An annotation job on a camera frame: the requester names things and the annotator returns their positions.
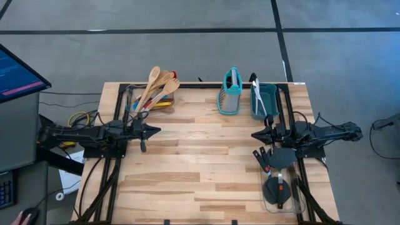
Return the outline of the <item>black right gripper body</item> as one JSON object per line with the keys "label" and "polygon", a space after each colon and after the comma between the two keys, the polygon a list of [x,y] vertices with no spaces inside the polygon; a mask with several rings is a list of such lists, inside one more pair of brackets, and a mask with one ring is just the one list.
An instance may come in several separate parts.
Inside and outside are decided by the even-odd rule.
{"label": "black right gripper body", "polygon": [[275,128],[275,141],[276,142],[284,142],[286,138],[286,126],[283,123],[276,124]]}

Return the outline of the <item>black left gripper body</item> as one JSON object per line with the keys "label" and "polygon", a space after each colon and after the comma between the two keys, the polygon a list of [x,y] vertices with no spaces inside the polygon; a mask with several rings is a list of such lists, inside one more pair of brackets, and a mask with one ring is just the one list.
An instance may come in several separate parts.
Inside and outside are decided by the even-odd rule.
{"label": "black left gripper body", "polygon": [[130,134],[133,139],[141,139],[142,136],[142,122],[134,120],[130,125]]}

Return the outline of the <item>black spatula round head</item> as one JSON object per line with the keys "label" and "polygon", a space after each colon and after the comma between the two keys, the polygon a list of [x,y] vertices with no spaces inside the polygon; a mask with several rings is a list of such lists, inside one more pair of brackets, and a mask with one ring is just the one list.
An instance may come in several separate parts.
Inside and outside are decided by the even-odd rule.
{"label": "black spatula round head", "polygon": [[282,209],[285,199],[285,187],[281,170],[291,167],[296,160],[296,156],[292,148],[286,147],[272,147],[268,153],[270,166],[278,170],[278,176],[274,177],[272,181],[273,190],[276,192],[277,208]]}

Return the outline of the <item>slotted wooden spoon burnt logo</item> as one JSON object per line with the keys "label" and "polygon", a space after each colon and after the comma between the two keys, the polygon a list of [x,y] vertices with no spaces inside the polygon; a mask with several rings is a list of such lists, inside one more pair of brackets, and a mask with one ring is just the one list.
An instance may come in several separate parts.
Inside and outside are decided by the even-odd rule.
{"label": "slotted wooden spoon burnt logo", "polygon": [[179,86],[180,86],[180,81],[176,78],[168,81],[164,85],[162,91],[157,96],[155,96],[148,105],[143,107],[141,109],[141,112],[150,111],[153,108],[153,106],[155,106],[164,96],[173,93],[175,90],[178,89]]}

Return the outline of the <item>slotted wooden spoon white label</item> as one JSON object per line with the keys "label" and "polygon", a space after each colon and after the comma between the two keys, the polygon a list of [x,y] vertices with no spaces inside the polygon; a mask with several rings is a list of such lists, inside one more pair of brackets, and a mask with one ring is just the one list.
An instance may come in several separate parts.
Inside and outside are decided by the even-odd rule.
{"label": "slotted wooden spoon white label", "polygon": [[148,95],[148,92],[149,92],[151,86],[157,80],[157,78],[159,76],[159,73],[160,73],[160,67],[159,66],[155,66],[155,67],[153,67],[151,69],[151,72],[150,72],[149,77],[148,77],[147,86],[146,86],[146,88],[145,88],[145,90],[144,90],[144,92],[143,92],[143,94],[142,94],[142,96],[141,96],[141,98],[140,98],[140,100],[138,102],[138,105],[137,105],[136,109],[134,110],[135,113],[138,113],[141,110],[141,108],[142,108],[142,106],[144,104],[144,100],[145,100],[146,96]]}

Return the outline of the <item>black spatula fan-shaped head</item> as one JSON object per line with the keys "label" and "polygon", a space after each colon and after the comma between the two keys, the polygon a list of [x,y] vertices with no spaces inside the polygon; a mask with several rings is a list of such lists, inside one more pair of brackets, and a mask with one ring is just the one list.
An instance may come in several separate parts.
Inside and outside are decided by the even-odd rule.
{"label": "black spatula fan-shaped head", "polygon": [[264,160],[262,168],[267,174],[267,181],[262,186],[263,195],[269,204],[277,204],[277,207],[282,209],[283,204],[291,197],[289,185],[283,178],[273,177],[265,148],[260,147],[259,150]]}

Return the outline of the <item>teal plastic bin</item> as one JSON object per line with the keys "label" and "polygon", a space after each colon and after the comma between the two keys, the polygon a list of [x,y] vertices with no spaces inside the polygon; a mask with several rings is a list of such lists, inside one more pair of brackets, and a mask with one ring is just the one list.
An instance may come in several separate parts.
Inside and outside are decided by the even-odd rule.
{"label": "teal plastic bin", "polygon": [[[274,84],[260,83],[260,93],[266,108],[267,115],[277,116],[279,114],[277,103],[276,103],[276,91],[277,87]],[[266,117],[261,104],[258,103],[258,115],[255,114],[255,103],[256,96],[253,89],[253,83],[251,84],[251,117],[255,120],[262,121]]]}

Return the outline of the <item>small clear plastic bin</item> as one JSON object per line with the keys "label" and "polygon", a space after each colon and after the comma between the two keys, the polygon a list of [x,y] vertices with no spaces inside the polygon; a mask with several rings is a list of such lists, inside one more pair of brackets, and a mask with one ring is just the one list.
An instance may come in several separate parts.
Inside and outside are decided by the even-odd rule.
{"label": "small clear plastic bin", "polygon": [[[140,98],[142,96],[141,89],[142,88],[144,89],[145,87],[146,87],[146,84],[130,84],[127,86],[125,108],[130,116],[135,116],[137,114],[133,111],[133,104],[136,101],[140,100]],[[146,96],[146,99],[144,100],[144,104],[143,104],[142,108],[145,107],[146,105],[148,105],[151,102],[151,100],[162,91],[162,89],[163,89],[163,86],[160,86],[157,89],[150,89]],[[174,104],[174,93],[173,92],[171,94],[164,96],[158,103],[168,102],[168,101],[172,102],[172,104],[170,106],[164,106],[164,107],[153,106],[150,111],[156,111],[157,109],[172,107]]]}

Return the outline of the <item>black stand leg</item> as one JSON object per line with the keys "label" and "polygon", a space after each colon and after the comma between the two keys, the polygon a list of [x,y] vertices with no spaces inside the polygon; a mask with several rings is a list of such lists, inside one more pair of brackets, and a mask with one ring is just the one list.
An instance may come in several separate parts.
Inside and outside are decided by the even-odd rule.
{"label": "black stand leg", "polygon": [[83,174],[84,164],[41,147],[36,148],[36,162],[46,161],[51,167],[77,176]]}

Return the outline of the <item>white paper sheet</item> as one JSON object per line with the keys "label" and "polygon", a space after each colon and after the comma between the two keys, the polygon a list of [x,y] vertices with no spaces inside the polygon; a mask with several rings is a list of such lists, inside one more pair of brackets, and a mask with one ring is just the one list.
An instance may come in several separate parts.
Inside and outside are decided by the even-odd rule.
{"label": "white paper sheet", "polygon": [[[66,156],[67,159],[72,159],[79,163],[85,163],[85,159],[83,157],[84,151],[79,151]],[[63,170],[59,170],[59,175],[62,184],[62,191],[64,195],[71,194],[74,191],[77,191],[80,187],[81,183],[81,175],[75,175]]]}

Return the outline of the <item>computer monitor blue screen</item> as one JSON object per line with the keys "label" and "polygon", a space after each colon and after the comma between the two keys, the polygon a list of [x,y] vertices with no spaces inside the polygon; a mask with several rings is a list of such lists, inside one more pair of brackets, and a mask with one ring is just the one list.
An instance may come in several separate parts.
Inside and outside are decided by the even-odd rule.
{"label": "computer monitor blue screen", "polygon": [[49,89],[52,84],[0,44],[0,103]]}

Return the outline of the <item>black computer mouse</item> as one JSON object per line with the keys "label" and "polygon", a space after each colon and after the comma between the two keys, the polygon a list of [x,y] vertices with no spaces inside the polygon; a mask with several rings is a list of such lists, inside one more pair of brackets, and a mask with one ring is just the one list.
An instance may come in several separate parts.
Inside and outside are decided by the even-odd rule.
{"label": "black computer mouse", "polygon": [[31,218],[29,220],[29,225],[35,225],[36,220],[39,216],[39,209],[36,207],[29,207],[23,210],[26,214],[31,214]]}

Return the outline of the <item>black keyboard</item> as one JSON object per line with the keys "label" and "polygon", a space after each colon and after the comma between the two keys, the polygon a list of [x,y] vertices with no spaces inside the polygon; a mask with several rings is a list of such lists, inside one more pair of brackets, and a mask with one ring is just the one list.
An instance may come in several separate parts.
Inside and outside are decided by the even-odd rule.
{"label": "black keyboard", "polygon": [[0,210],[11,207],[17,202],[17,178],[12,171],[0,174]]}

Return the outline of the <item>person's hand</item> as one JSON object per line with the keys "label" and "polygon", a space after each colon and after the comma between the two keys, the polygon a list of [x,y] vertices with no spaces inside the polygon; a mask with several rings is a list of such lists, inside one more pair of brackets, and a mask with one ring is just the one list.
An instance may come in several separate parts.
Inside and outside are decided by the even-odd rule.
{"label": "person's hand", "polygon": [[30,218],[31,214],[26,214],[24,211],[21,211],[10,225],[29,225]]}

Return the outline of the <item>black aluminium rig frame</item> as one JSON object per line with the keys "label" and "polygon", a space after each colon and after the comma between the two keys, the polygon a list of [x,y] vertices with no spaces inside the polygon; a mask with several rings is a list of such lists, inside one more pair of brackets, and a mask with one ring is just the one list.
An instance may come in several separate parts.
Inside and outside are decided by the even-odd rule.
{"label": "black aluminium rig frame", "polygon": [[161,131],[146,141],[129,141],[114,190],[97,215],[73,216],[68,225],[119,224],[300,224],[306,212],[269,212],[261,191],[261,169],[253,156],[264,127],[251,118],[249,89],[240,113],[219,113],[218,82],[184,82],[174,93],[174,110],[146,119]]}

